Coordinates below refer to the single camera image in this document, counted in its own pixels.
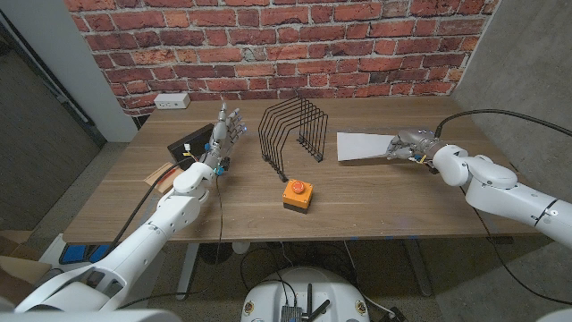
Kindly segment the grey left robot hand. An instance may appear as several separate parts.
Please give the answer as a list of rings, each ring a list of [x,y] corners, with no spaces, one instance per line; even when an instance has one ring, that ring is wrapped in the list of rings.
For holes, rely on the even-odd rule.
[[[242,122],[240,109],[236,108],[232,112],[228,112],[227,105],[222,103],[218,121],[214,125],[208,142],[209,149],[200,158],[200,162],[211,168],[216,168],[224,158],[231,154],[234,144],[246,130],[247,127]]]

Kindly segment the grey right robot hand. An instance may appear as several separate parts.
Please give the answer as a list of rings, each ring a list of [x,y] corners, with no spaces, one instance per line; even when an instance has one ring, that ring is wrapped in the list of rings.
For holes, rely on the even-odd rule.
[[[435,137],[432,131],[406,129],[400,130],[399,133],[392,138],[390,145],[386,150],[388,159],[410,159],[415,155],[419,155],[425,161],[432,160],[434,155],[446,144]]]

